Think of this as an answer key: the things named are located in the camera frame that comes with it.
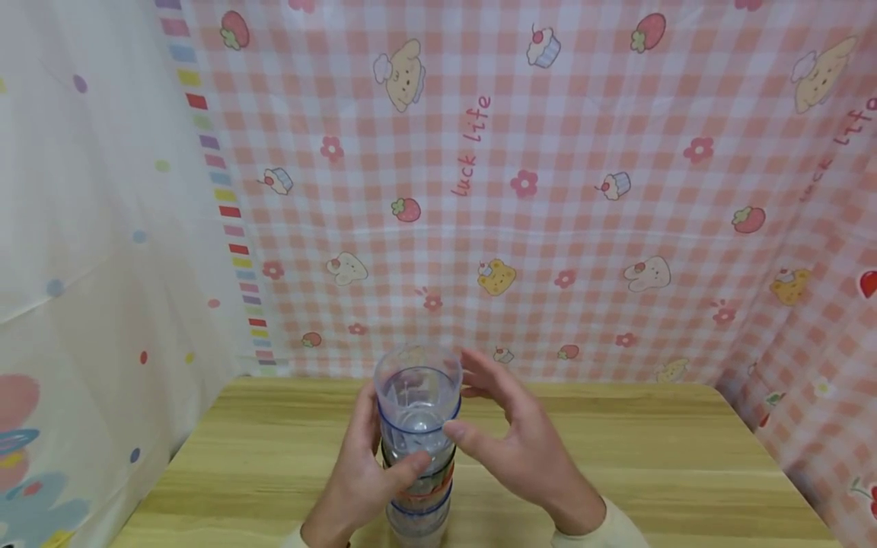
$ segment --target stack of cups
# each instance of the stack of cups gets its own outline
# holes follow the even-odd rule
[[[414,485],[387,506],[390,526],[404,548],[441,544],[451,509],[456,451],[442,425],[460,412],[462,380],[460,361],[439,346],[398,346],[374,370],[384,467],[418,451],[432,457]]]

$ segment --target wrist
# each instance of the wrist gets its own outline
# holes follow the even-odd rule
[[[583,476],[567,485],[543,508],[554,522],[554,528],[570,537],[588,535],[606,520],[606,502]]]
[[[308,548],[346,548],[356,532],[343,515],[333,512],[330,502],[321,499],[302,523],[302,540]]]

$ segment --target colorful striped border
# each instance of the colorful striped border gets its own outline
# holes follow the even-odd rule
[[[210,187],[217,202],[219,216],[223,220],[228,251],[238,278],[241,298],[244,300],[250,336],[253,338],[255,357],[260,366],[276,367],[277,360],[272,350],[265,309],[262,306],[258,270],[250,254],[251,247],[241,221],[238,197],[232,190],[232,178],[222,157],[219,139],[213,133],[210,108],[207,97],[203,94],[197,56],[191,44],[189,26],[182,15],[180,1],[154,0],[161,30],[168,37],[168,50],[176,65],[177,80],[191,108],[192,122],[203,149],[204,164],[210,173]]]

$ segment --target wooden table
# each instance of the wooden table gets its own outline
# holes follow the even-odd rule
[[[239,379],[198,424],[116,548],[277,548],[317,499],[360,381]],[[839,548],[712,388],[534,385],[569,451],[652,548]],[[463,418],[497,434],[483,400]],[[552,524],[457,453],[448,547],[540,548]],[[392,546],[385,518],[354,547]]]

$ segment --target purple dot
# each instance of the purple dot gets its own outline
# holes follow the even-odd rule
[[[76,86],[76,91],[80,93],[85,93],[89,90],[89,85],[85,83],[85,78],[82,78],[79,75],[73,76],[73,85]]]

